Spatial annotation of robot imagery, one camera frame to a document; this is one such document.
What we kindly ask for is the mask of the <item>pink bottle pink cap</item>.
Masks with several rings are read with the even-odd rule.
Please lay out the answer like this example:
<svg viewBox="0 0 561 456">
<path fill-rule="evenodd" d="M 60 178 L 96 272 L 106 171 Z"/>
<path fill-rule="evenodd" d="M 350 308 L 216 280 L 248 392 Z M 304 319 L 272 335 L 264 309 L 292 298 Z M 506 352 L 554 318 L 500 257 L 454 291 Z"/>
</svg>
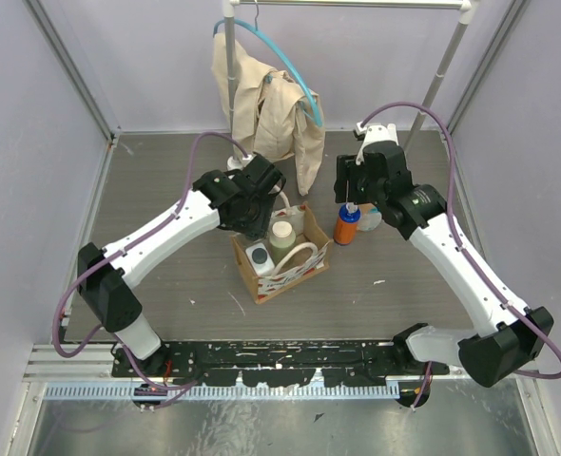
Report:
<svg viewBox="0 0 561 456">
<path fill-rule="evenodd" d="M 361 204 L 359 207 L 360 219 L 358 221 L 358 230 L 360 232 L 370 232 L 375 230 L 382 222 L 381 213 L 374 204 Z"/>
</svg>

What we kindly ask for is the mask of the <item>green bottle beige cap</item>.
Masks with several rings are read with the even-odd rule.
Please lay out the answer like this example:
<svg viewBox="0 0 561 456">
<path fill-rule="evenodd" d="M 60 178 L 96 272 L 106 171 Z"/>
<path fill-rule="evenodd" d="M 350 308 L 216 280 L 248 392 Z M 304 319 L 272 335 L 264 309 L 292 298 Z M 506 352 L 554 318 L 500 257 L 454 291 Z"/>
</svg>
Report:
<svg viewBox="0 0 561 456">
<path fill-rule="evenodd" d="M 292 224 L 288 221 L 273 223 L 270 235 L 270 253 L 273 261 L 279 264 L 284 257 L 294 248 L 296 234 Z"/>
</svg>

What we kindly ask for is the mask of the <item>orange bottle blue pump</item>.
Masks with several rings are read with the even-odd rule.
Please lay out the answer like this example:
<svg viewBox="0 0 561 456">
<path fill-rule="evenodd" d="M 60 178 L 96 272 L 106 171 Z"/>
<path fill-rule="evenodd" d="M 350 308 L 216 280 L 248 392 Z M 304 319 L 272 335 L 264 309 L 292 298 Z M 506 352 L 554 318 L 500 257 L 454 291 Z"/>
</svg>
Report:
<svg viewBox="0 0 561 456">
<path fill-rule="evenodd" d="M 360 210 L 352 202 L 347 202 L 339 208 L 339 214 L 334 229 L 334 242 L 340 246 L 350 244 L 358 228 Z"/>
</svg>

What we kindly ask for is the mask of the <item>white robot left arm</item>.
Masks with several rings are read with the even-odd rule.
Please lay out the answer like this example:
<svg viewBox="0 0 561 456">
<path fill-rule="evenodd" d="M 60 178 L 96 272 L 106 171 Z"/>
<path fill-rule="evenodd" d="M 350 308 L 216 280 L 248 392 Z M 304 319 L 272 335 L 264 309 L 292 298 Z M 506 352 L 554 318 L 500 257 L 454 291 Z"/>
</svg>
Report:
<svg viewBox="0 0 561 456">
<path fill-rule="evenodd" d="M 161 262 L 215 229 L 262 238 L 286 178 L 256 155 L 243 169 L 204 173 L 185 197 L 132 234 L 103 248 L 89 243 L 78 254 L 77 291 L 103 328 L 132 352 L 145 376 L 166 365 L 162 339 L 143 314 L 134 289 Z"/>
</svg>

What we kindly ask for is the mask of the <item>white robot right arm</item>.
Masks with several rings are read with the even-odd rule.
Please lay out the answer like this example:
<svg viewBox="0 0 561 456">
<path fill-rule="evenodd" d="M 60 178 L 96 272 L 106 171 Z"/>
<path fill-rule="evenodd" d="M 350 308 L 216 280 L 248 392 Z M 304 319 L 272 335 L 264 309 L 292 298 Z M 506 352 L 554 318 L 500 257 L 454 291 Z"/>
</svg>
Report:
<svg viewBox="0 0 561 456">
<path fill-rule="evenodd" d="M 397 369 L 419 371 L 427 361 L 464 369 L 489 388 L 533 361 L 554 324 L 544 307 L 530 308 L 474 250 L 447 202 L 430 184 L 415 184 L 402 148 L 370 143 L 363 155 L 340 155 L 334 184 L 338 203 L 375 205 L 383 221 L 439 271 L 471 319 L 467 330 L 417 324 L 393 351 Z"/>
</svg>

